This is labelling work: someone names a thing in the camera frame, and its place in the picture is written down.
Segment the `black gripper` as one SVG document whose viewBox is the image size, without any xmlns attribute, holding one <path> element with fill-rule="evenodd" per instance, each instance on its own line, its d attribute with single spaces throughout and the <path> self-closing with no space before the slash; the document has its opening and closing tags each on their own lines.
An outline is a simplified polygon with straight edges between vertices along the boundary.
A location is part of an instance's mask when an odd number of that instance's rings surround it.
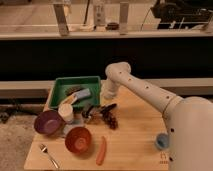
<svg viewBox="0 0 213 171">
<path fill-rule="evenodd" d="M 102 113 L 101 112 L 108 112 L 112 109 L 114 109 L 115 107 L 117 107 L 116 103 L 107 105 L 107 106 L 93 106 L 93 105 L 86 105 L 83 108 L 82 111 L 82 116 L 84 119 L 86 120 L 90 120 L 91 118 L 98 116 L 98 117 L 102 117 Z"/>
</svg>

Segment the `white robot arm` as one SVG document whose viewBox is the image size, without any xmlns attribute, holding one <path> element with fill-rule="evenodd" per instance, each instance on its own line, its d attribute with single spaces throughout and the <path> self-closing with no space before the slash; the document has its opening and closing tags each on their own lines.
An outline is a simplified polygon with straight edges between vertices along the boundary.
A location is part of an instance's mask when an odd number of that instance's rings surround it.
<svg viewBox="0 0 213 171">
<path fill-rule="evenodd" d="M 213 103 L 205 98 L 183 98 L 131 74 L 127 62 L 109 64 L 102 94 L 117 95 L 124 86 L 162 114 L 169 134 L 168 171 L 213 171 Z"/>
</svg>

